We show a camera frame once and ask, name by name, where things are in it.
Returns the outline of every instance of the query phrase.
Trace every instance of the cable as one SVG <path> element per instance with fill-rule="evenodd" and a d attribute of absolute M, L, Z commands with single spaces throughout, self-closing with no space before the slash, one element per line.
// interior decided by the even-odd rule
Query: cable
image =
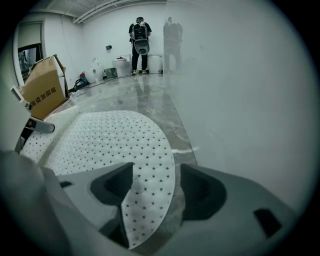
<path fill-rule="evenodd" d="M 79 75 L 79 72 L 76 68 L 76 65 L 74 63 L 74 60 L 72 59 L 71 57 L 71 54 L 70 54 L 70 51 L 69 51 L 69 47 L 68 47 L 68 44 L 67 44 L 67 39 L 66 39 L 66 34 L 65 34 L 65 28 L 64 28 L 64 15 L 61 16 L 61 24 L 62 24 L 62 32 L 63 32 L 63 38 L 64 38 L 64 43 L 65 43 L 65 47 L 66 47 L 66 51 L 68 52 L 68 55 L 70 57 L 70 60 L 71 60 L 71 64 L 74 68 L 74 71 L 76 72 L 76 75 L 78 76 Z"/>
<path fill-rule="evenodd" d="M 127 78 L 127 77 L 131 77 L 131 76 L 132 76 L 131 74 L 128 74 L 128 75 L 126 75 L 126 76 L 122 76 L 122 77 L 113 77 L 113 78 L 110 78 L 109 80 L 107 80 L 107 81 L 105 81 L 105 82 L 102 82 L 102 83 L 96 84 L 96 85 L 91 86 L 91 87 L 87 87 L 87 86 L 82 87 L 82 88 L 78 89 L 77 91 L 80 91 L 80 90 L 82 90 L 82 89 L 90 89 L 90 88 L 93 88 L 93 87 L 96 87 L 96 86 L 103 85 L 104 83 L 109 82 L 109 81 L 111 81 L 111 80 L 120 79 L 120 78 Z"/>

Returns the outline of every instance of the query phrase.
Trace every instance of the white sneakers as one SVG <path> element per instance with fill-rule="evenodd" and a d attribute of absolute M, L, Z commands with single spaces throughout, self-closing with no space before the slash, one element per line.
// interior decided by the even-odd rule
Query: white sneakers
<path fill-rule="evenodd" d="M 132 76 L 134 76 L 134 75 L 136 75 L 136 74 L 137 74 L 137 71 L 136 71 L 136 70 L 133 70 L 132 73 L 131 73 Z M 143 75 L 147 74 L 147 71 L 142 70 L 142 74 L 143 74 Z"/>

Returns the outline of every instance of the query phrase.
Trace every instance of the white wall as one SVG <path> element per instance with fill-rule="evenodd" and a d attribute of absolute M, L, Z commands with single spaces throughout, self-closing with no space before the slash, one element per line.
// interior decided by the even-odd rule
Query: white wall
<path fill-rule="evenodd" d="M 80 73 L 90 68 L 86 62 L 82 24 L 73 24 L 72 18 L 53 13 L 28 14 L 21 21 L 44 21 L 44 43 L 47 56 L 57 54 L 60 62 L 66 67 L 66 81 L 68 88 L 75 85 Z"/>
<path fill-rule="evenodd" d="M 165 4 L 146 4 L 121 8 L 101 15 L 83 26 L 87 49 L 87 62 L 98 57 L 103 68 L 112 68 L 112 61 L 119 55 L 131 54 L 129 27 L 137 17 L 143 17 L 151 29 L 150 54 L 163 54 L 163 30 Z M 141 69 L 139 58 L 138 69 Z"/>
<path fill-rule="evenodd" d="M 254 180 L 301 213 L 318 178 L 319 81 L 266 1 L 168 0 L 182 75 L 165 75 L 200 166 Z"/>

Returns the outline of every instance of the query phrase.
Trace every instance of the ceiling pipe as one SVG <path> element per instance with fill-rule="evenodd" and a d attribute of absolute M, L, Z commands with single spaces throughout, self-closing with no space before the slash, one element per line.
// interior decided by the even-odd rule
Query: ceiling pipe
<path fill-rule="evenodd" d="M 80 19 L 82 19 L 83 17 L 87 16 L 88 14 L 90 14 L 91 12 L 93 12 L 94 10 L 99 9 L 99 8 L 102 7 L 102 6 L 108 5 L 108 4 L 113 3 L 113 2 L 116 2 L 116 1 L 117 1 L 117 0 L 110 0 L 110 1 L 103 2 L 103 3 L 99 4 L 99 5 L 97 5 L 96 7 L 92 8 L 92 9 L 88 10 L 87 12 L 85 12 L 84 14 L 82 14 L 80 17 L 76 18 L 76 19 L 73 21 L 73 23 L 79 23 L 78 21 L 79 21 Z"/>
<path fill-rule="evenodd" d="M 78 18 L 77 15 L 71 14 L 71 13 L 65 13 L 64 11 L 60 10 L 47 10 L 47 9 L 34 9 L 34 10 L 29 10 L 29 13 L 51 13 L 51 14 L 62 14 L 74 18 Z"/>
<path fill-rule="evenodd" d="M 80 22 L 84 22 L 84 20 L 88 19 L 89 17 L 91 17 L 92 15 L 96 14 L 96 13 L 99 13 L 101 12 L 102 10 L 106 9 L 106 8 L 109 8 L 109 7 L 112 7 L 114 6 L 115 4 L 119 5 L 119 4 L 124 4 L 124 3 L 132 3 L 132 2 L 140 2 L 141 0 L 121 0 L 121 1 L 117 1 L 117 2 L 113 2 L 113 3 L 110 3 L 110 4 L 107 4 L 107 5 L 104 5 L 102 6 L 101 8 L 95 10 L 95 11 L 92 11 L 89 15 L 79 19 L 79 21 L 77 23 L 80 23 Z"/>
<path fill-rule="evenodd" d="M 121 9 L 121 8 L 125 8 L 125 7 L 130 7 L 130 6 L 137 6 L 137 5 L 149 5 L 149 4 L 165 4 L 166 1 L 153 1 L 153 2 L 140 2 L 140 3 L 133 3 L 133 4 L 127 4 L 127 5 L 122 5 L 122 6 L 119 6 L 117 8 L 114 8 L 112 10 L 107 10 L 107 11 L 104 11 L 103 13 L 100 13 L 86 21 L 84 21 L 84 23 L 86 24 L 87 22 L 89 21 L 92 21 L 94 20 L 95 18 L 98 18 L 99 16 L 101 15 L 104 15 L 104 14 L 107 14 L 107 13 L 110 13 L 112 11 L 115 11 L 115 10 L 118 10 L 118 9 Z"/>

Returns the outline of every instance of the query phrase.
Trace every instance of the glossy floor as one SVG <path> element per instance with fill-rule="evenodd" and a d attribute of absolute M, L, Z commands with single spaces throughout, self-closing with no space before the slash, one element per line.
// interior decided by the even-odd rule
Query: glossy floor
<path fill-rule="evenodd" d="M 133 251 L 151 255 L 180 227 L 184 194 L 180 187 L 180 164 L 197 164 L 193 149 L 176 109 L 169 97 L 162 74 L 136 75 L 90 84 L 70 95 L 58 111 L 79 106 L 82 112 L 130 110 L 153 120 L 166 135 L 174 156 L 176 185 L 168 213 L 160 228 Z"/>

